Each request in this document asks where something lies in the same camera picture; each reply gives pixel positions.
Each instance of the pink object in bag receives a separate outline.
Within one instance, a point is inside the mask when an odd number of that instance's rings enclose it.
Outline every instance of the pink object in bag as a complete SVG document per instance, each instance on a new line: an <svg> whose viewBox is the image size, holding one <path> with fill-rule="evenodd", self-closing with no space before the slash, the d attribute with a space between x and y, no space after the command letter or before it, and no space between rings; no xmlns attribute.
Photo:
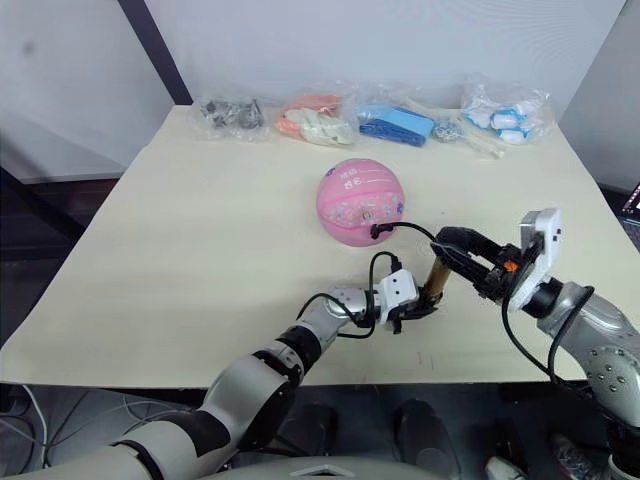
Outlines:
<svg viewBox="0 0 640 480"><path fill-rule="evenodd" d="M382 242L393 232L371 238L371 225L402 219L404 192L391 170L375 160L351 158L330 169L316 198L318 217L336 240L354 247Z"/></svg>

